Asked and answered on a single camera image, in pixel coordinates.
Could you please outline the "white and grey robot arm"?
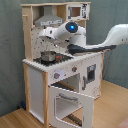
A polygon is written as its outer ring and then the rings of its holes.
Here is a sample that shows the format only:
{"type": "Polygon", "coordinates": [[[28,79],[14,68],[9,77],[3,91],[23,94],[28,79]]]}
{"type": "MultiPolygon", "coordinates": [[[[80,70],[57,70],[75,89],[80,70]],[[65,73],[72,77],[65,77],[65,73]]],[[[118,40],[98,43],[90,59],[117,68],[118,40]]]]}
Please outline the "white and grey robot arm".
{"type": "Polygon", "coordinates": [[[86,29],[73,21],[65,22],[58,28],[47,27],[39,32],[39,37],[60,47],[64,44],[70,54],[99,52],[128,44],[128,24],[112,27],[105,41],[97,45],[87,45],[86,29]]]}

